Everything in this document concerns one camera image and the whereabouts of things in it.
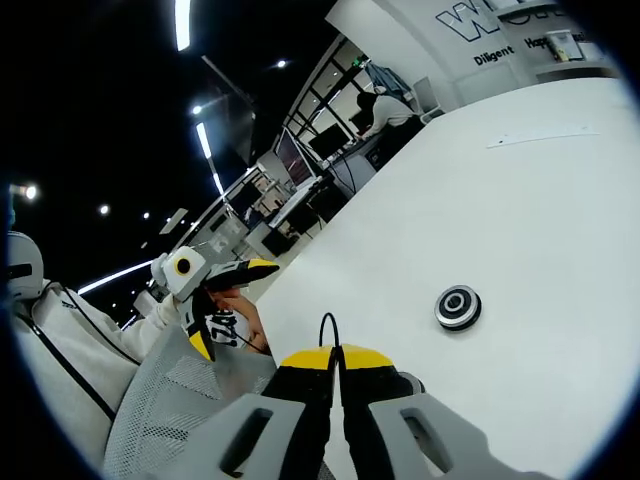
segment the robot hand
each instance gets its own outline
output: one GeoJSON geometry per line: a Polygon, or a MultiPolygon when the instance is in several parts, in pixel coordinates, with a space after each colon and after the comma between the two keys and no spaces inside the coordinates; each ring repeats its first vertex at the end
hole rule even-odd
{"type": "Polygon", "coordinates": [[[213,352],[205,320],[206,316],[216,313],[218,307],[207,290],[223,292],[242,287],[271,275],[280,267],[260,258],[218,264],[211,260],[215,252],[208,244],[196,248],[198,251],[182,246],[171,254],[163,253],[151,264],[151,273],[153,279],[180,302],[178,312],[191,344],[211,360],[213,352]]]}

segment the white jacket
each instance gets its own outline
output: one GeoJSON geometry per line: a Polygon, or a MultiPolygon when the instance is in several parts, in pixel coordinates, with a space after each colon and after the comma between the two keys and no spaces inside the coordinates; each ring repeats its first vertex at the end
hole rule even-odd
{"type": "MultiPolygon", "coordinates": [[[[75,301],[93,323],[121,350],[142,361],[169,323],[180,316],[169,295],[148,317],[124,332],[105,313],[75,292],[75,301]]],[[[78,311],[59,285],[52,284],[32,310],[33,320],[55,347],[117,411],[138,368],[115,351],[78,311]]],[[[53,358],[29,327],[14,318],[15,331],[27,365],[45,403],[62,430],[97,469],[102,468],[111,421],[53,358]]]]}

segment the window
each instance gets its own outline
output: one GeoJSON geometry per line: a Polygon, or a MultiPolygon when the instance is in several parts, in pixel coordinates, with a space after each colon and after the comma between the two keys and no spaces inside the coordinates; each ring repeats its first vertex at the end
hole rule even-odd
{"type": "Polygon", "coordinates": [[[356,103],[362,91],[373,92],[367,73],[354,66],[363,52],[348,40],[343,40],[333,55],[322,66],[320,73],[312,79],[302,100],[294,105],[293,118],[305,125],[297,125],[289,119],[286,125],[291,133],[314,155],[309,141],[317,134],[338,124],[348,137],[354,138],[358,128],[350,119],[360,112],[356,103]]]}
{"type": "Polygon", "coordinates": [[[353,43],[347,41],[340,49],[338,49],[338,52],[333,58],[344,70],[349,70],[353,67],[355,60],[362,55],[362,50],[356,47],[353,43]]]}
{"type": "Polygon", "coordinates": [[[313,89],[324,98],[331,93],[341,78],[342,73],[333,63],[329,63],[325,69],[320,72],[320,76],[313,82],[312,86],[313,89]]]}

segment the black cable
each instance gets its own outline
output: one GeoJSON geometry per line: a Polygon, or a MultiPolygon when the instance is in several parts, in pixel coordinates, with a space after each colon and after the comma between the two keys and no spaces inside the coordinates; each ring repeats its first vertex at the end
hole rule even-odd
{"type": "Polygon", "coordinates": [[[80,307],[80,305],[78,305],[78,302],[76,302],[75,298],[73,298],[71,296],[71,294],[69,293],[69,290],[67,290],[67,287],[65,287],[64,285],[60,285],[60,287],[62,288],[62,290],[64,291],[64,293],[67,294],[67,296],[71,299],[71,301],[73,302],[73,304],[76,306],[76,308],[78,309],[78,311],[82,314],[82,316],[87,320],[87,322],[89,322],[91,324],[91,326],[95,329],[96,332],[98,332],[100,334],[100,336],[102,338],[104,338],[106,340],[106,342],[111,345],[111,347],[113,347],[120,355],[122,355],[124,358],[126,358],[127,360],[129,360],[132,363],[135,363],[136,365],[140,365],[140,362],[137,361],[135,358],[131,357],[130,355],[127,355],[125,352],[123,352],[121,349],[119,349],[111,340],[109,340],[109,338],[102,333],[102,330],[100,330],[98,328],[98,326],[93,323],[91,321],[91,319],[89,318],[89,315],[87,315],[85,313],[84,310],[82,310],[82,308],[80,307]]]}
{"type": "Polygon", "coordinates": [[[40,328],[35,324],[35,322],[27,317],[26,315],[22,315],[20,313],[16,313],[16,316],[20,318],[33,333],[35,333],[36,337],[42,342],[49,353],[55,358],[60,366],[65,369],[65,371],[69,374],[71,378],[78,384],[80,388],[82,388],[87,395],[91,397],[91,399],[100,407],[100,409],[104,412],[104,414],[111,420],[112,422],[116,418],[116,413],[111,409],[109,404],[100,396],[100,394],[91,386],[91,384],[87,381],[86,378],[82,376],[78,370],[75,369],[71,362],[65,358],[65,356],[56,348],[56,346],[49,340],[40,328]]]}
{"type": "Polygon", "coordinates": [[[353,194],[355,195],[357,192],[356,181],[353,179],[353,173],[351,173],[351,167],[349,166],[349,162],[347,161],[347,159],[344,158],[344,153],[341,155],[341,158],[344,164],[346,165],[347,170],[349,171],[349,176],[351,177],[351,185],[353,185],[353,194]]]}
{"type": "Polygon", "coordinates": [[[252,348],[255,348],[256,350],[258,350],[260,353],[264,353],[265,355],[269,355],[268,352],[262,350],[261,348],[256,347],[253,343],[251,343],[248,340],[245,340],[244,338],[242,338],[240,335],[238,335],[238,333],[235,330],[232,330],[232,332],[235,334],[235,336],[237,338],[239,338],[240,340],[242,340],[244,343],[246,343],[247,345],[249,345],[252,348]]]}
{"type": "Polygon", "coordinates": [[[349,185],[347,185],[347,184],[346,184],[346,183],[345,183],[345,182],[340,178],[340,176],[338,175],[338,172],[336,171],[336,169],[335,169],[335,167],[333,166],[333,164],[332,164],[329,160],[327,160],[327,162],[329,162],[329,168],[330,168],[331,170],[333,170],[333,173],[334,173],[334,175],[335,175],[335,178],[336,178],[336,179],[338,179],[338,181],[339,181],[341,184],[343,184],[343,185],[347,188],[347,190],[349,190],[351,193],[353,193],[353,194],[355,195],[355,194],[356,194],[355,190],[352,190],[352,189],[351,189],[351,187],[350,187],[349,185]]]}
{"type": "Polygon", "coordinates": [[[333,324],[333,343],[337,347],[340,345],[340,337],[338,337],[338,325],[336,324],[336,319],[333,316],[333,313],[327,312],[322,317],[322,323],[320,324],[320,339],[318,340],[318,346],[322,346],[322,334],[324,333],[324,322],[327,320],[327,317],[331,319],[331,323],[333,324]]]}

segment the desk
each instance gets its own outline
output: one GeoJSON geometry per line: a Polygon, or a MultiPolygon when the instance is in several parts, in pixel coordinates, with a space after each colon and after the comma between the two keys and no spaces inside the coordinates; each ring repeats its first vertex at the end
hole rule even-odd
{"type": "Polygon", "coordinates": [[[269,222],[269,226],[271,228],[278,228],[282,222],[287,219],[287,215],[289,215],[294,208],[303,203],[307,196],[311,194],[311,189],[320,182],[320,178],[317,178],[313,183],[309,185],[299,188],[296,193],[291,195],[287,203],[285,203],[278,214],[269,222]]]}
{"type": "MultiPolygon", "coordinates": [[[[426,126],[258,301],[275,360],[340,338],[388,355],[513,468],[568,478],[608,441],[640,366],[640,138],[613,79],[536,85],[426,126]],[[597,134],[487,148],[567,125],[597,134]],[[437,155],[426,152],[437,152],[437,155]],[[438,295],[483,312],[452,334],[438,295]]],[[[325,461],[355,478],[332,410],[325,461]]]]}
{"type": "Polygon", "coordinates": [[[326,164],[326,168],[334,177],[337,177],[334,183],[347,198],[353,197],[354,184],[355,191],[358,193],[376,174],[375,168],[367,159],[367,154],[376,147],[379,141],[380,135],[375,135],[364,142],[359,142],[347,150],[343,156],[331,161],[331,167],[329,167],[329,160],[323,162],[323,165],[326,164]]]}

